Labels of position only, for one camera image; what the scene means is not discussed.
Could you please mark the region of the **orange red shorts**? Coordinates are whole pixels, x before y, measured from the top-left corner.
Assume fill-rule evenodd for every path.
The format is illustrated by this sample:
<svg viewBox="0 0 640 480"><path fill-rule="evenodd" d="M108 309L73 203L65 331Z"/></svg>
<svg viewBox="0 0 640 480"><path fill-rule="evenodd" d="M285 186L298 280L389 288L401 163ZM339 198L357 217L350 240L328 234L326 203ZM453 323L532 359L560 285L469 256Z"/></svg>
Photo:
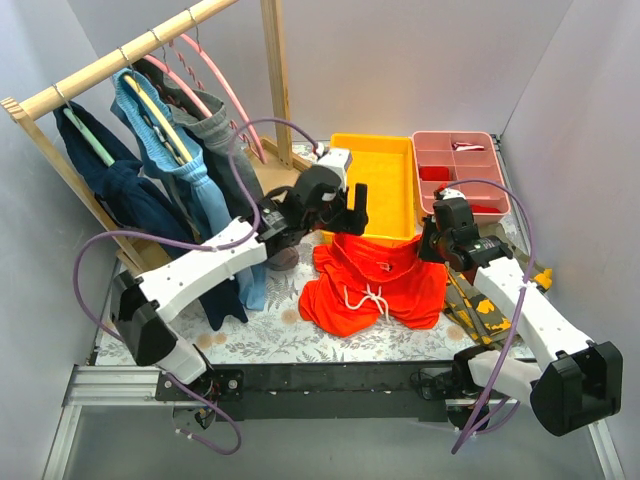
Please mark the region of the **orange red shorts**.
<svg viewBox="0 0 640 480"><path fill-rule="evenodd" d="M384 246L337 234L313 250L318 278L307 282L298 301L302 319L325 332L348 337L381 317L424 330L438 321L448 281L443 264L418 258L418 237Z"/></svg>

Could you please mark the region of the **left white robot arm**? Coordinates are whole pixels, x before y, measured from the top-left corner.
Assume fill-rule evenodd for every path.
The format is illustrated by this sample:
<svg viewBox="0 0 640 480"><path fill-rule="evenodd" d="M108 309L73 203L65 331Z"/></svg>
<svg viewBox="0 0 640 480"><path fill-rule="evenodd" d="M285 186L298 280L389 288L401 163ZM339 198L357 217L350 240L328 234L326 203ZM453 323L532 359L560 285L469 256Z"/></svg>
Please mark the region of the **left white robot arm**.
<svg viewBox="0 0 640 480"><path fill-rule="evenodd" d="M119 275L112 322L137 365L158 367L188 398L203 399L212 390L211 368L171 321L192 301L298 245L307 234L362 235L367 223L366 185L349 188L334 170L315 165L294 186L270 191L248 219L233 220L198 249L138 276Z"/></svg>

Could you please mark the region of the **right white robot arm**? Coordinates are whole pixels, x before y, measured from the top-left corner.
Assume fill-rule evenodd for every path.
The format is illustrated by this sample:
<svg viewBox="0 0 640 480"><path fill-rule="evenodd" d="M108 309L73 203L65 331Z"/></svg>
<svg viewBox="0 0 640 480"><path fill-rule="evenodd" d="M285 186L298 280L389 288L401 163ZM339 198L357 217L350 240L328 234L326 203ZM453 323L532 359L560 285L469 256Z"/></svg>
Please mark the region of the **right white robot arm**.
<svg viewBox="0 0 640 480"><path fill-rule="evenodd" d="M420 259L451 267L503 314L536 359L508 350L467 349L454 358L452 383L464 397L492 392L530 407L551 434L562 436L620 411L623 357L572 325L530 281L513 251L479 233L472 208L454 189L438 193L424 221Z"/></svg>

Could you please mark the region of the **empty pink hanger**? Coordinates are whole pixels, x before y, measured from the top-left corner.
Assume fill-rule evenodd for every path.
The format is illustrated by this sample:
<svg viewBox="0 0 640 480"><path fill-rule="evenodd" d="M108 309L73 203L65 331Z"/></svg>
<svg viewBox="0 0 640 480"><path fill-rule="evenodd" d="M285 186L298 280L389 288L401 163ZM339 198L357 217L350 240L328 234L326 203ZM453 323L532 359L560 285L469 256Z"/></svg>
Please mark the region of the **empty pink hanger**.
<svg viewBox="0 0 640 480"><path fill-rule="evenodd" d="M194 50L198 54L198 56L204 62L206 67L215 76L215 78L217 79L217 81L220 84L220 86L226 92L227 96L229 97L229 100L231 101L232 105L234 106L235 110L237 111L240 119L244 123L248 123L250 121L250 118L249 118L249 115L248 115L247 111L245 110L243 104L241 103L240 99L236 95L235 91L231 87L230 83L227 81L226 77L224 76L224 74L222 73L220 68L212 60L212 58L208 55L208 53L201 47L201 45L199 43L197 43L195 40L193 40L186 33L182 33L179 36L179 39L184 41L192 50ZM182 64L184 70L191 77L193 83L200 90L204 90L205 89L204 83L198 78L197 74L195 73L194 68L187 63L187 60L186 60L186 57L184 56L184 54L175 46L175 41L174 40L170 40L169 41L169 47L174 52L174 54L178 58L179 62ZM249 147L251 152L260 160L260 162L263 165L266 165L267 164L266 154L265 154L264 148L263 148L262 143L261 143L261 139L260 139L256 129L253 126L248 126L247 127L247 131L248 131L247 134L242 133L240 135L241 139L246 143L246 145Z"/></svg>

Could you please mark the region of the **camouflage shorts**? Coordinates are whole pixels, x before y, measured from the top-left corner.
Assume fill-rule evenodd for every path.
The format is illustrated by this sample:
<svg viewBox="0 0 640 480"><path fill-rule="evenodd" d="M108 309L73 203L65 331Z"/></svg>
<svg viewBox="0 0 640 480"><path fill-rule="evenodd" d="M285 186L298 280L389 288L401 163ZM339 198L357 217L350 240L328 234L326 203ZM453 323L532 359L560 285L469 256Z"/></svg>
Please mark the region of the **camouflage shorts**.
<svg viewBox="0 0 640 480"><path fill-rule="evenodd" d="M518 248L499 223L479 227L481 236L496 236L514 253L521 268L525 268L529 255ZM443 313L459 325L477 345L501 349L509 334L511 320L484 294L473 287L462 273L447 267L447 289ZM531 281L546 293L552 285L552 269L535 263Z"/></svg>

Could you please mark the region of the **grey shorts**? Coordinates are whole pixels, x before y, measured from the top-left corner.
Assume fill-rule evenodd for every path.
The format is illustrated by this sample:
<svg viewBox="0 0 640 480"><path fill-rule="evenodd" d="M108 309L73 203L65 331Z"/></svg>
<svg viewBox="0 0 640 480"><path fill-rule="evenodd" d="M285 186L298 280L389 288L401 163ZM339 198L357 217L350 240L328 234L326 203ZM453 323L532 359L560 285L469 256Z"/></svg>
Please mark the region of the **grey shorts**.
<svg viewBox="0 0 640 480"><path fill-rule="evenodd" d="M153 62L142 59L134 66L137 72L150 80L161 100L168 104L175 124L184 128L203 148L203 160L208 175L221 189L230 215L233 218L249 215L252 209L231 171L229 155L233 156L236 170L253 200L262 200L264 192L249 157L235 135L224 102L213 94L196 89L194 94L211 112L207 116L181 89L177 81Z"/></svg>

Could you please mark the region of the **yellow hanger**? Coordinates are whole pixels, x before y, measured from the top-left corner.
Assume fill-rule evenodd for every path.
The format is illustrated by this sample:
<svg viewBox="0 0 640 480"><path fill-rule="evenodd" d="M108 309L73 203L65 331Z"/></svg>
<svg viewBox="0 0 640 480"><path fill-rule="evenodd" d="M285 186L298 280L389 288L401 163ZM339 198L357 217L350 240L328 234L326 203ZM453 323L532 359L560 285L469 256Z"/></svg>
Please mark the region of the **yellow hanger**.
<svg viewBox="0 0 640 480"><path fill-rule="evenodd" d="M125 74L123 76L123 79L130 87L136 90L136 94L139 99L146 106L151 115L156 119L156 126L163 131L164 137L172 145L172 148L175 151L174 157L176 158L176 162L179 165L185 165L186 163L191 161L192 156L190 155L188 149L181 141L180 137L177 135L176 131L171 126L169 121L149 97L149 95L141 88L141 86L131 75Z"/></svg>

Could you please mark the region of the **light blue shorts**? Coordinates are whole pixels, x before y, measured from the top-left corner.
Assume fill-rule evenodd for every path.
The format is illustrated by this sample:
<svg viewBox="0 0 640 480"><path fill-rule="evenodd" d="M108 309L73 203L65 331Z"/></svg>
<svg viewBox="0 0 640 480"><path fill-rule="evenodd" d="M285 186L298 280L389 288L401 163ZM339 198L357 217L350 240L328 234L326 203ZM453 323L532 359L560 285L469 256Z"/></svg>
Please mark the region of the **light blue shorts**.
<svg viewBox="0 0 640 480"><path fill-rule="evenodd" d="M156 126L156 119L139 99L136 90L124 81L125 74L137 81L166 117L192 156L191 161L185 165L176 162L172 145ZM111 111L136 135L145 174L163 184L167 198L183 214L190 227L196 226L204 240L220 233L234 218L230 215L221 189L208 175L203 148L184 128L175 124L168 105L141 73L125 68L113 75L113 81L115 100ZM256 201L243 184L232 155L228 156L228 161L238 186L251 206Z"/></svg>

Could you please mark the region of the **navy blue shorts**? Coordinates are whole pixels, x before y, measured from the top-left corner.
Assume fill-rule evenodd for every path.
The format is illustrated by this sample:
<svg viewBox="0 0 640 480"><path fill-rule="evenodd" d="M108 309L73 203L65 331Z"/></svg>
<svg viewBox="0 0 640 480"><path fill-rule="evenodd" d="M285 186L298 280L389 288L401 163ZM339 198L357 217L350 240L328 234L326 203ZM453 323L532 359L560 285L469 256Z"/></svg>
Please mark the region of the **navy blue shorts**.
<svg viewBox="0 0 640 480"><path fill-rule="evenodd" d="M115 223L125 229L193 244L195 239L187 220L151 180L140 175L143 164L134 153L81 105L72 102L69 108L114 160L112 165L106 165L64 109L54 111L69 159Z"/></svg>

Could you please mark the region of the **pink hanger with grey shorts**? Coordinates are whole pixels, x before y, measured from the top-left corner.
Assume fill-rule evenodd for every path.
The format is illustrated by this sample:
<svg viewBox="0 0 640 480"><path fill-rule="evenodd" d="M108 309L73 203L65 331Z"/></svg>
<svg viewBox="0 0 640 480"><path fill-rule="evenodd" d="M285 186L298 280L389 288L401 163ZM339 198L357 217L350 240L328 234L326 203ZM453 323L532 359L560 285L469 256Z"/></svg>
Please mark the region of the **pink hanger with grey shorts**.
<svg viewBox="0 0 640 480"><path fill-rule="evenodd" d="M148 64L152 64L156 70L161 72L161 75L158 76L158 79L161 81L158 81L157 84L165 85L165 78L170 78L178 89L190 99L191 104L197 108L202 118L209 118L212 116L211 111L196 95L194 90L168 65L150 54L145 55L143 59Z"/></svg>

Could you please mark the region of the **mint green hanger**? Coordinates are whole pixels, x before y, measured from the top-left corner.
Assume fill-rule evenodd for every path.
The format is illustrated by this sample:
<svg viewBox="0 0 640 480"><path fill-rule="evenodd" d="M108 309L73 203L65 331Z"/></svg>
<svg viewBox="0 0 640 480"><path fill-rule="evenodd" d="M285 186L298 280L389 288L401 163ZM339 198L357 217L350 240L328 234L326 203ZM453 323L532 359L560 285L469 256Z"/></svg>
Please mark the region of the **mint green hanger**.
<svg viewBox="0 0 640 480"><path fill-rule="evenodd" d="M73 112L73 110L67 106L63 109L63 113L67 119L74 125L74 127L80 132L84 140L93 149L100 160L110 167L115 163L113 157L109 154L106 148L100 143L92 131L81 121L81 119Z"/></svg>

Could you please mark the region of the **red cloth in organizer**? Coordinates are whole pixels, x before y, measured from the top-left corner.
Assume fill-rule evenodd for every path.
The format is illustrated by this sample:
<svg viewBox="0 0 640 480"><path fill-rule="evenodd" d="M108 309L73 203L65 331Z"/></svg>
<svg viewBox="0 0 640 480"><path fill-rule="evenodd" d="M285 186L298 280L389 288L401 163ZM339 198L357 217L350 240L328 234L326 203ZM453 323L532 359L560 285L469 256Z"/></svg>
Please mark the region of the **red cloth in organizer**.
<svg viewBox="0 0 640 480"><path fill-rule="evenodd" d="M502 210L492 205L472 204L472 212L474 214L501 215Z"/></svg>

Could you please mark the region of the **red item in organizer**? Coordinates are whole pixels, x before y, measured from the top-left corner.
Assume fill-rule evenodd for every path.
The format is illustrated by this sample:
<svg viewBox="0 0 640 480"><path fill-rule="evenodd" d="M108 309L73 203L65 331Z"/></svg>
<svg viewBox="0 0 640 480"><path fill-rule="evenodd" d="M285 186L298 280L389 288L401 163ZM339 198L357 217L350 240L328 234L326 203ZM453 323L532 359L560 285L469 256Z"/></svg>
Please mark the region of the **red item in organizer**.
<svg viewBox="0 0 640 480"><path fill-rule="evenodd" d="M451 180L451 171L448 166L426 165L418 169L422 181L448 182Z"/></svg>

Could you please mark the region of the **yellow plastic bin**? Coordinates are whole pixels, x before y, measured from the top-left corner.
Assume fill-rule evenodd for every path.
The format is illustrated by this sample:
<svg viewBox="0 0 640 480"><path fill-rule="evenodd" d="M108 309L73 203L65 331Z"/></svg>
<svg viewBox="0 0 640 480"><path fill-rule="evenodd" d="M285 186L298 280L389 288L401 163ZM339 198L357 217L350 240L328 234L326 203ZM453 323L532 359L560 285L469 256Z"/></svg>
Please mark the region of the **yellow plastic bin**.
<svg viewBox="0 0 640 480"><path fill-rule="evenodd" d="M363 238L397 246L415 236L414 158L407 137L335 133L332 147L348 149L348 207L354 207L355 185L365 184L369 222Z"/></svg>

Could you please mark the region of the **pink compartment organizer box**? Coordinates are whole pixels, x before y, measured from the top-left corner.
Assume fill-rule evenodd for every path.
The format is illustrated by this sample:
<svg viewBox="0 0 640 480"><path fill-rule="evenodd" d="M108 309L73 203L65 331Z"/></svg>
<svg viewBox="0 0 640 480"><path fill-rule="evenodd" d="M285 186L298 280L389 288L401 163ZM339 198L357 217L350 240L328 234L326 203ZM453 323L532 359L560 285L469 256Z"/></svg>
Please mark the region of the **pink compartment organizer box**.
<svg viewBox="0 0 640 480"><path fill-rule="evenodd" d="M492 205L502 210L501 215L474 214L476 223L489 225L499 222L511 212L509 196L502 190L487 185L487 180L504 183L494 138L479 131L416 131L411 136L415 160L414 202L418 219L433 213L434 190L442 184L461 180L460 190L472 204ZM454 142L478 143L484 151L452 150ZM448 166L451 180L448 182L422 181L418 169L426 165Z"/></svg>

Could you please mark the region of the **red white packet in organizer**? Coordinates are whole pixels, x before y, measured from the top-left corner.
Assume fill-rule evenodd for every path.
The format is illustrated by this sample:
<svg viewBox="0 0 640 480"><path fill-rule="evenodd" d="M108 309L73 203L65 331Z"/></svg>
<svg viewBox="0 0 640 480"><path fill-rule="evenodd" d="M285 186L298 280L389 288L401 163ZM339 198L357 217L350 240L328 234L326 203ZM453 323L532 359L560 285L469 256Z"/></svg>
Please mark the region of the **red white packet in organizer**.
<svg viewBox="0 0 640 480"><path fill-rule="evenodd" d="M484 151L485 146L478 143L470 142L454 142L452 144L452 150L457 152L463 151Z"/></svg>

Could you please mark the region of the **floral table mat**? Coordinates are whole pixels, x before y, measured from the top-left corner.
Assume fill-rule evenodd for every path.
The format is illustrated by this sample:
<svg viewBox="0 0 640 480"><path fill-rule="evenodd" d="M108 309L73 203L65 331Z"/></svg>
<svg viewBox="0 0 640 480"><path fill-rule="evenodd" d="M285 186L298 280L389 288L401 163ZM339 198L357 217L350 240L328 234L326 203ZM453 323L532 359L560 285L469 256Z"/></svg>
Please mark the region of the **floral table mat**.
<svg viewBox="0 0 640 480"><path fill-rule="evenodd" d="M299 294L317 278L312 252L323 243L321 232L305 237L297 246L300 259L294 269L267 273L266 306L249 312L246 324L230 319L215 332L202 308L193 304L171 325L213 364L450 360L472 345L464 328L445 315L427 330L411 330L394 319L382 319L347 338L332 336L301 319Z"/></svg>

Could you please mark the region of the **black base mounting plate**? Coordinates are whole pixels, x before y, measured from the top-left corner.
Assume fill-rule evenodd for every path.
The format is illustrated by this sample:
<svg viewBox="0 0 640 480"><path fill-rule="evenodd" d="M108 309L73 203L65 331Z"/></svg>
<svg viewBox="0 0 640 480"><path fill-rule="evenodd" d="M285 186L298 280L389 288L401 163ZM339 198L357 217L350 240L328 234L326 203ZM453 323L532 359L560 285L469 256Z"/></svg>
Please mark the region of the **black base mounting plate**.
<svg viewBox="0 0 640 480"><path fill-rule="evenodd" d="M189 387L236 421L407 418L459 425L480 389L451 361L218 365Z"/></svg>

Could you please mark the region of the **wooden clothes rack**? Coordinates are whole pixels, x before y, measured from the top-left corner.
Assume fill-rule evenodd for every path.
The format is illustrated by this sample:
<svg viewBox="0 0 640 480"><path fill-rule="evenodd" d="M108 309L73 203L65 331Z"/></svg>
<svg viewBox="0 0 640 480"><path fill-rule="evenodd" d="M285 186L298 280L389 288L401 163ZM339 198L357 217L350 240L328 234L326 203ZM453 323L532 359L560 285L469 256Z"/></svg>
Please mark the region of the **wooden clothes rack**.
<svg viewBox="0 0 640 480"><path fill-rule="evenodd" d="M143 55L164 46L232 4L231 1L200 1L167 19L151 32L144 33L124 44L122 49L114 50L98 58L41 92L21 102L11 97L1 101L2 108L9 117L31 138L49 164L105 230L114 230L116 228L115 222L95 200L81 177L63 159L57 147L36 125L36 121L62 105L64 101L73 99L108 79L116 71L127 66L129 62L137 61ZM273 113L278 118L288 120L290 111L282 3L280 1L262 1L260 5Z"/></svg>

